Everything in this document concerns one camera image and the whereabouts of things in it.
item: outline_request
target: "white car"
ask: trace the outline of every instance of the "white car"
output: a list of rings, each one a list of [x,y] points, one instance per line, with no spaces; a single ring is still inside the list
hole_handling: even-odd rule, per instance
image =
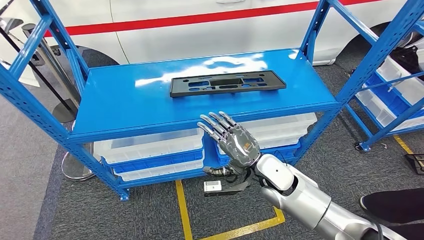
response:
[[[77,46],[119,64],[296,48],[318,1],[311,0],[51,0]],[[342,0],[372,28],[390,22],[406,0]],[[0,18],[37,23],[29,0],[0,0]],[[25,42],[21,26],[10,30]],[[358,33],[331,9],[317,37],[314,64],[332,64]],[[52,37],[46,38],[57,45]],[[0,37],[0,59],[17,53]],[[27,67],[21,82],[38,86]]]

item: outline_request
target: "blue storage bin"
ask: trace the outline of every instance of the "blue storage bin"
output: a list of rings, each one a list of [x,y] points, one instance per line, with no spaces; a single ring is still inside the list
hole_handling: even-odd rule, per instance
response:
[[[150,168],[162,167],[162,166],[171,165],[171,164],[180,164],[180,163],[200,160],[203,158],[204,149],[205,149],[205,145],[203,143],[202,148],[191,150],[191,151],[184,151],[184,152],[178,152],[173,154],[148,157],[148,158],[142,158],[138,160],[131,160],[131,161],[125,161],[125,162],[112,163],[112,164],[108,164],[106,161],[104,161],[104,165],[108,168],[112,168],[115,171],[115,173],[121,174],[121,173],[126,173],[131,171],[150,169]]]
[[[365,82],[367,86],[381,84],[386,82],[383,77],[377,72],[374,72],[371,77]],[[405,112],[412,105],[402,96],[402,94],[393,87],[390,91],[392,84],[382,85],[371,88],[371,91],[377,95],[381,101],[392,111],[397,117]],[[419,110],[410,117],[410,119],[424,116],[424,110]]]
[[[301,144],[300,142],[298,142],[297,144],[293,144],[293,145],[272,147],[267,149],[261,149],[260,151],[263,154],[272,154],[276,156],[278,159],[280,159],[281,161],[286,160],[288,164],[293,164],[293,162],[290,162],[287,159],[293,158],[295,151],[300,147],[301,147]],[[219,164],[227,165],[228,162],[230,161],[230,157],[228,157],[226,154],[220,154],[220,149],[218,148],[216,144],[215,144],[215,148],[216,148],[216,154],[218,155],[218,158],[219,158]]]

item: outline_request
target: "red stripe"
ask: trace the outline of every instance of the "red stripe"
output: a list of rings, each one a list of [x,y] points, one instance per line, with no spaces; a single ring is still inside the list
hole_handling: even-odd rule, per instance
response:
[[[377,2],[381,0],[341,0],[344,5],[361,4],[369,2]],[[233,19],[244,19],[259,16],[268,16],[275,14],[286,14],[301,11],[314,10],[317,8],[318,2],[303,2],[281,6],[270,6],[261,8],[252,8],[235,11],[214,12],[198,15],[175,16],[166,18],[136,20],[136,21],[122,21],[111,23],[100,23],[91,25],[68,26],[66,27],[69,35],[83,35],[83,34],[100,34],[119,31],[129,31],[138,29],[152,29],[161,27],[170,27],[187,24],[199,24]],[[50,32],[46,32],[46,37],[51,37]]]

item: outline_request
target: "blue shelving unit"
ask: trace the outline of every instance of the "blue shelving unit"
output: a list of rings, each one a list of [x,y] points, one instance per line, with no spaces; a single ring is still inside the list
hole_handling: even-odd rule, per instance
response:
[[[48,0],[30,0],[40,23],[13,62],[0,67],[0,93],[50,137],[85,164],[120,199],[129,188],[202,176],[201,169],[122,182],[83,148],[83,143],[196,128],[199,115],[225,111],[236,121],[324,112],[287,162],[298,161],[424,13],[424,0],[409,0],[378,38],[337,0],[321,0],[299,48],[88,68]],[[373,46],[342,90],[333,96],[312,67],[315,39],[333,7]],[[19,82],[38,42],[49,30],[69,59],[82,101],[67,131]],[[286,89],[170,98],[171,78],[273,70]],[[219,165],[213,141],[205,137],[204,166]]]
[[[418,21],[414,26],[413,30],[419,32],[424,35],[424,23],[422,21]],[[410,133],[414,131],[418,131],[424,129],[424,124],[406,127],[399,130],[394,130],[397,126],[402,124],[406,120],[418,118],[424,116],[424,110],[422,107],[424,106],[424,96],[416,102],[415,104],[410,104],[402,94],[393,87],[392,84],[400,83],[407,79],[416,78],[424,75],[424,71],[411,74],[409,76],[400,77],[398,79],[393,79],[390,81],[386,81],[378,72],[373,72],[373,74],[369,77],[369,79],[365,82],[365,87],[359,90],[361,91],[372,91],[376,94],[377,97],[390,109],[390,111],[396,116],[396,118],[386,126],[383,126],[376,118],[376,116],[366,107],[357,96],[353,97],[353,100],[356,101],[359,106],[364,110],[366,115],[372,120],[375,126],[377,126],[378,131],[376,133],[372,133],[368,127],[364,124],[362,119],[356,114],[356,112],[347,104],[346,110],[353,117],[353,119],[358,123],[360,128],[367,135],[368,139],[363,142],[359,142],[356,144],[357,150],[362,150],[368,152],[371,150],[371,145],[381,138]]]

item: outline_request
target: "blue shelf frame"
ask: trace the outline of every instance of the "blue shelf frame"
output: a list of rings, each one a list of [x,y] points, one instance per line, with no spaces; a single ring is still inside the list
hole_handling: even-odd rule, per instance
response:
[[[418,33],[424,35],[424,22],[423,21],[416,22],[414,24],[414,26],[412,27],[412,30],[417,31]],[[383,79],[383,77],[378,72],[376,72],[376,74],[379,78]],[[402,82],[402,81],[405,81],[405,80],[408,80],[408,79],[411,79],[411,78],[421,77],[423,75],[424,75],[424,71],[421,71],[421,72],[417,72],[417,73],[414,73],[414,74],[410,74],[408,76],[400,77],[400,78],[389,80],[389,81],[384,80],[382,83],[379,83],[379,84],[365,85],[364,87],[362,87],[359,90],[359,92],[371,90],[373,88],[377,88],[377,87],[380,87],[380,86],[399,83],[399,82]],[[412,126],[412,127],[406,127],[406,128],[399,129],[399,130],[393,130],[397,126],[402,124],[404,121],[410,119],[415,113],[417,113],[418,111],[420,111],[422,109],[422,107],[424,106],[424,96],[423,96],[423,98],[421,98],[421,100],[419,100],[414,105],[409,107],[407,110],[402,112],[399,116],[397,116],[397,118],[395,120],[393,120],[391,123],[389,123],[387,126],[383,126],[377,120],[376,116],[374,116],[374,114],[356,96],[354,96],[352,99],[358,103],[358,105],[363,109],[363,111],[372,120],[372,122],[374,123],[375,126],[377,126],[377,129],[378,129],[378,131],[376,133],[372,133],[369,130],[369,128],[365,125],[363,120],[356,114],[355,110],[353,110],[353,108],[351,106],[349,106],[349,103],[347,105],[345,105],[347,112],[353,117],[353,119],[356,121],[356,123],[359,125],[359,127],[363,130],[363,132],[368,137],[367,140],[358,143],[357,148],[359,150],[363,150],[365,152],[368,152],[368,151],[371,150],[371,145],[374,144],[375,142],[377,142],[378,140],[382,139],[382,138],[392,136],[392,135],[415,132],[415,131],[424,129],[424,124],[420,124],[420,125],[416,125],[416,126]]]
[[[69,151],[90,170],[92,170],[92,172],[95,173],[99,179],[101,179],[107,186],[109,186],[120,196],[122,201],[129,199],[129,188],[131,187],[202,176],[203,173],[201,170],[192,170],[161,176],[156,179],[146,178],[131,182],[120,181],[119,178],[111,174],[111,172],[106,167],[99,163],[92,155],[90,155],[89,152],[84,149],[83,143],[103,140],[105,139],[105,136],[107,136],[106,138],[113,139],[122,136],[129,137],[148,134],[153,133],[154,131],[158,131],[158,129],[151,130],[151,132],[149,132],[146,131],[145,127],[133,127],[117,132],[104,131],[100,135],[93,132],[73,134],[72,132],[67,131],[50,114],[50,112],[23,85],[18,82],[18,79],[22,74],[26,64],[28,64],[30,57],[34,53],[38,42],[44,36],[47,30],[52,33],[52,36],[58,42],[60,48],[70,61],[71,69],[73,74],[76,76],[75,78],[77,87],[81,93],[84,91],[84,95],[86,95],[88,91],[89,86],[87,86],[86,83],[89,75],[94,71],[94,69],[88,68],[82,56],[77,51],[75,44],[66,32],[64,25],[58,18],[49,1],[30,1],[40,15],[41,21],[37,24],[35,30],[29,36],[29,40],[25,43],[22,51],[18,54],[18,57],[13,62],[10,70],[0,66],[0,93],[3,95],[3,97],[5,97],[11,104],[13,104],[28,118],[30,118],[38,127],[44,130],[51,138],[62,145],[67,151]],[[269,109],[265,109],[269,114],[261,115],[263,112],[258,111],[255,114],[251,113],[251,115],[240,114],[235,116],[235,119],[240,121],[241,119],[253,120],[269,118],[273,114],[286,116],[297,113],[324,112],[324,115],[318,120],[309,134],[302,138],[300,141],[301,147],[295,152],[294,158],[291,159],[291,161],[295,162],[306,153],[306,151],[311,147],[316,139],[328,127],[331,121],[333,121],[336,115],[343,109],[343,107],[348,104],[349,100],[352,99],[355,93],[360,90],[361,86],[370,77],[371,73],[377,69],[386,56],[393,50],[396,43],[398,43],[403,36],[410,32],[414,27],[414,24],[421,19],[421,16],[424,13],[424,0],[408,0],[380,37],[377,37],[364,23],[354,17],[347,8],[340,4],[338,0],[321,0],[317,5],[317,9],[312,17],[300,48],[293,49],[294,51],[300,51],[297,56],[300,57],[300,59],[305,57],[311,68],[311,63],[313,62],[314,57],[313,54],[315,48],[315,39],[318,36],[325,17],[331,7],[340,13],[356,30],[358,30],[360,34],[365,37],[366,40],[372,44],[370,51],[364,57],[356,71],[352,74],[341,91],[333,98],[333,100],[329,100],[325,103],[317,102],[316,104],[312,105],[288,107],[286,110],[281,109],[281,111],[278,113],[268,111]],[[113,66],[104,68],[104,70],[107,69],[115,68]],[[192,127],[192,123],[185,124],[180,122],[178,127],[169,124],[166,131]],[[205,154],[205,165],[214,167],[218,164],[214,147],[211,147],[210,150]]]

